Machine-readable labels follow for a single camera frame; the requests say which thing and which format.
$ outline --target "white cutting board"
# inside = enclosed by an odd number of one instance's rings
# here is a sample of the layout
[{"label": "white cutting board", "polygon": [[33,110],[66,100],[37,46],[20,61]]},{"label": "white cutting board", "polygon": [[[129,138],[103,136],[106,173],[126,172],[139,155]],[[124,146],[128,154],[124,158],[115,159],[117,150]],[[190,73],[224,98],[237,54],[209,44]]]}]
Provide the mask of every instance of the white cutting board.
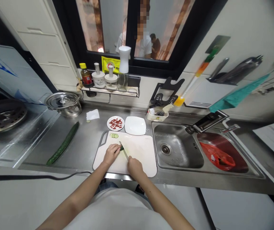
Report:
[{"label": "white cutting board", "polygon": [[[118,138],[112,138],[110,134],[118,134]],[[138,159],[142,163],[143,171],[148,177],[153,177],[157,173],[157,165],[155,158],[154,142],[153,138],[148,135],[134,136],[123,132],[109,131],[107,133],[106,143],[98,148],[93,163],[93,169],[102,163],[106,150],[111,144],[120,144],[119,141],[125,147],[125,151],[128,156]],[[108,169],[109,173],[127,174],[127,159],[123,153],[120,152],[115,162]]]}]

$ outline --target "stainless steel pot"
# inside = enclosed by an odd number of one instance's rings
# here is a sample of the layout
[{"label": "stainless steel pot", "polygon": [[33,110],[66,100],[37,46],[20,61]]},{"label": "stainless steel pot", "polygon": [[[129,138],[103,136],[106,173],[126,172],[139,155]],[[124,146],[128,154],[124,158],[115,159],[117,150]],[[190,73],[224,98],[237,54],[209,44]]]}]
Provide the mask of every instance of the stainless steel pot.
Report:
[{"label": "stainless steel pot", "polygon": [[54,93],[47,97],[44,103],[48,109],[57,110],[65,118],[75,118],[82,113],[79,95],[74,93]]}]

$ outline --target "red plastic bag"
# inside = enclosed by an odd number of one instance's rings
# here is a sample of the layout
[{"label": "red plastic bag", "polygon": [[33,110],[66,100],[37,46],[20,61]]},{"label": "red plastic bag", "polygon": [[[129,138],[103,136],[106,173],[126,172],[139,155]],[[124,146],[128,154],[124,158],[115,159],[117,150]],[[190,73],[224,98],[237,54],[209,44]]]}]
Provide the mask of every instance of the red plastic bag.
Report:
[{"label": "red plastic bag", "polygon": [[219,148],[214,145],[204,144],[200,142],[204,153],[206,154],[207,158],[213,163],[217,168],[223,171],[229,171],[234,166],[236,166],[235,161],[233,158],[228,155],[227,153],[223,152]]}]

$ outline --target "window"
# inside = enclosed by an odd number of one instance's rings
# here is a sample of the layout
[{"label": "window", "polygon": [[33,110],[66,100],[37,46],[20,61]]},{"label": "window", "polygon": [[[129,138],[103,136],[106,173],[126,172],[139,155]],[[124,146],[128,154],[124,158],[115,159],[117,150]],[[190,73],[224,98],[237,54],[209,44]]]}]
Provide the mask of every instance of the window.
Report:
[{"label": "window", "polygon": [[177,80],[227,0],[53,0],[75,63],[130,46],[130,73]]}]

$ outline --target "white jar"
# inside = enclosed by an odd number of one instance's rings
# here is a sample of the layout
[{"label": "white jar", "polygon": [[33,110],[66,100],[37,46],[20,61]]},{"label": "white jar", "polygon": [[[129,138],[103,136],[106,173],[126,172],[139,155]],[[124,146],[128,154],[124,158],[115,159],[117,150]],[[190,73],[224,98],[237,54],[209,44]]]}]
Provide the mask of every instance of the white jar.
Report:
[{"label": "white jar", "polygon": [[118,89],[118,76],[113,74],[113,67],[109,67],[109,74],[105,75],[106,88],[117,90]]},{"label": "white jar", "polygon": [[93,72],[92,79],[94,82],[94,86],[96,88],[104,88],[105,87],[105,74],[103,71],[100,71],[99,64],[96,62],[94,63],[95,72]]}]

